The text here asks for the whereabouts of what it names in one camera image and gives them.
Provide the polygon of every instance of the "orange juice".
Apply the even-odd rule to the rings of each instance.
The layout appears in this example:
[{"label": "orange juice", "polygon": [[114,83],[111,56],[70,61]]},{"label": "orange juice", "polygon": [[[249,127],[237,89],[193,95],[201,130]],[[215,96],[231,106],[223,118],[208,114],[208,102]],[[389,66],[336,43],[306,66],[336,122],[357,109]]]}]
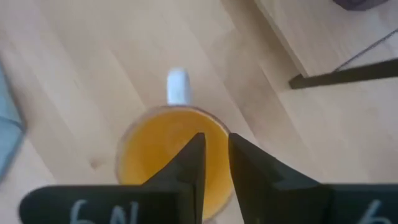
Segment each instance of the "orange juice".
[{"label": "orange juice", "polygon": [[214,117],[187,106],[159,108],[141,119],[126,135],[119,155],[121,184],[143,184],[191,140],[206,137],[206,177],[203,219],[212,217],[232,192],[229,175],[228,130]]}]

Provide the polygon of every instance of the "black tab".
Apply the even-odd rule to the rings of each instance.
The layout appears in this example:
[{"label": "black tab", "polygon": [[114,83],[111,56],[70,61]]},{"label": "black tab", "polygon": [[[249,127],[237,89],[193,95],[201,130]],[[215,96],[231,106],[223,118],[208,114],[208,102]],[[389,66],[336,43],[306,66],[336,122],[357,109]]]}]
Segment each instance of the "black tab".
[{"label": "black tab", "polygon": [[163,181],[177,181],[193,187],[195,220],[201,224],[205,195],[206,141],[203,133],[196,134],[186,146],[145,186],[162,185]]},{"label": "black tab", "polygon": [[201,224],[205,136],[197,134],[141,186],[44,187],[19,206],[24,224]]},{"label": "black tab", "polygon": [[44,187],[23,199],[19,215],[24,224],[178,223],[179,200],[190,196],[184,184]]},{"label": "black tab", "polygon": [[229,163],[245,223],[321,223],[331,191],[279,162],[238,134],[229,135]]},{"label": "black tab", "polygon": [[331,185],[333,201],[326,223],[398,223],[398,185]]},{"label": "black tab", "polygon": [[344,9],[349,11],[365,11],[376,7],[388,0],[333,0]]}]

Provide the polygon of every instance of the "black frame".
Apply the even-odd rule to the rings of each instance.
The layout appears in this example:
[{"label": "black frame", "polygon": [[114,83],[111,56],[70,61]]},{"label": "black frame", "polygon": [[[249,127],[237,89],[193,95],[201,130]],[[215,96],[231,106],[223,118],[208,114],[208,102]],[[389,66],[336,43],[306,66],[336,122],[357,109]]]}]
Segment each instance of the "black frame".
[{"label": "black frame", "polygon": [[297,75],[289,81],[292,89],[302,89],[315,86],[335,85],[342,83],[360,82],[381,78],[398,77],[398,59],[364,65],[347,70],[326,73],[314,77]]}]

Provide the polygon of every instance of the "glass mug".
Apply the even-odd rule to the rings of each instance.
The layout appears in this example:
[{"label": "glass mug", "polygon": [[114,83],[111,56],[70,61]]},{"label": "glass mug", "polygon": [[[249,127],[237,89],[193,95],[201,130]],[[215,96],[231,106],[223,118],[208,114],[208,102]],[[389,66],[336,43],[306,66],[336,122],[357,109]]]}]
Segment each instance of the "glass mug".
[{"label": "glass mug", "polygon": [[167,106],[146,112],[119,143],[116,173],[120,184],[141,185],[177,155],[196,133],[206,137],[206,177],[203,220],[227,203],[233,190],[229,173],[226,126],[213,115],[190,105],[189,77],[170,71]]}]

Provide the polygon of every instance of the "wooden floor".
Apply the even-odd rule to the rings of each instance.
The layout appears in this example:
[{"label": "wooden floor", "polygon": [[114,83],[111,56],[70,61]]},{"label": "wooden floor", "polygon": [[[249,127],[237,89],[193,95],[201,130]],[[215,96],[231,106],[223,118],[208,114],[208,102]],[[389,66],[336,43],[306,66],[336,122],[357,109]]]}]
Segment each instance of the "wooden floor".
[{"label": "wooden floor", "polygon": [[[347,11],[319,0],[255,0],[290,53],[300,73],[330,73],[398,29],[398,0],[366,11]],[[379,48],[361,65],[397,58],[397,51]]]},{"label": "wooden floor", "polygon": [[[165,103],[195,105],[323,182],[397,182],[398,79],[290,90],[298,74],[252,0],[0,0],[0,61],[28,125],[0,217],[47,184],[116,183],[116,144]],[[236,198],[215,223],[242,223]]]}]

